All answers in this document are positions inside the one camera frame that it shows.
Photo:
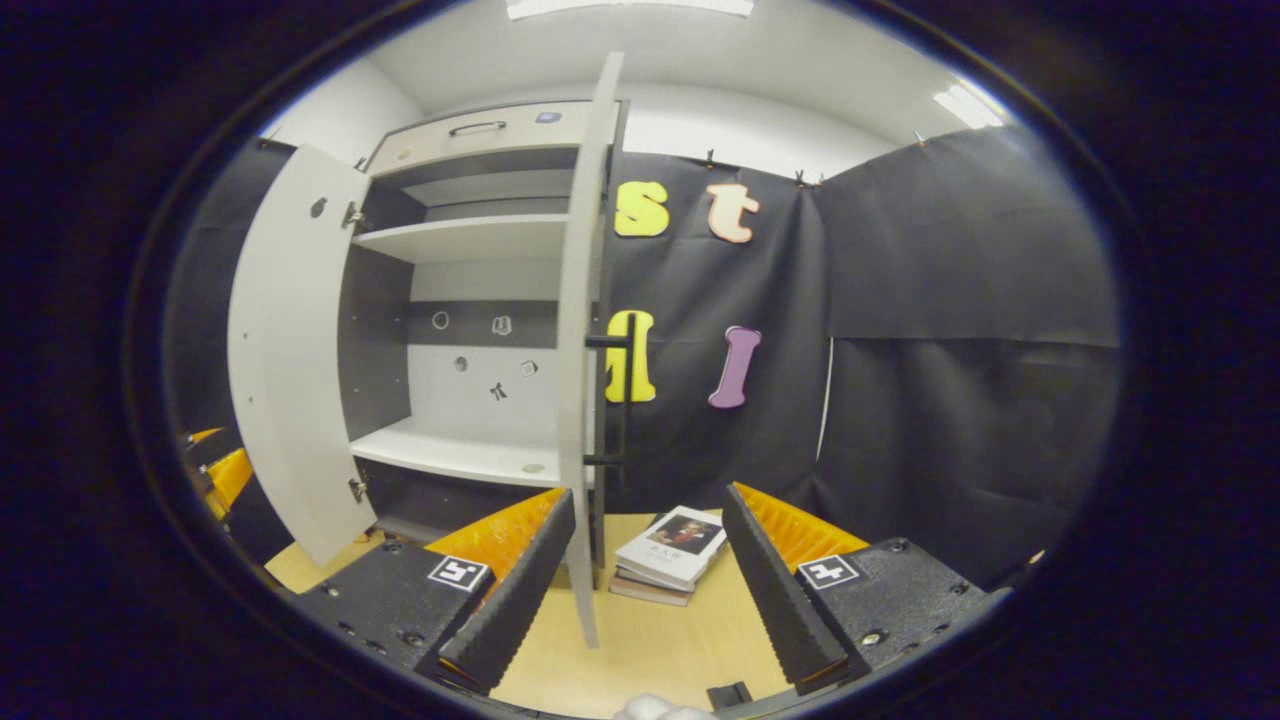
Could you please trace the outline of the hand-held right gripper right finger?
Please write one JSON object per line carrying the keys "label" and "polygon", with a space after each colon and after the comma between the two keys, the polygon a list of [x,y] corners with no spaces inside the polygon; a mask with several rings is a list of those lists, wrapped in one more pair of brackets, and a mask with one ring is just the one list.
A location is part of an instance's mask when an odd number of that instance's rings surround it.
{"label": "hand-held right gripper right finger", "polygon": [[739,482],[726,489],[722,521],[799,694],[896,667],[998,600],[911,539],[869,543]]}

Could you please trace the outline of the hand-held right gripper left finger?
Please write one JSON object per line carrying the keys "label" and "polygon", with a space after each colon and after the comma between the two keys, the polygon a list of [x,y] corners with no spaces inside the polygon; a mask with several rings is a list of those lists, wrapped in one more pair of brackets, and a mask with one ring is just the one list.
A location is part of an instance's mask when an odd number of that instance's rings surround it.
{"label": "hand-held right gripper left finger", "polygon": [[554,488],[417,544],[381,544],[298,596],[348,644],[476,694],[500,684],[576,528]]}

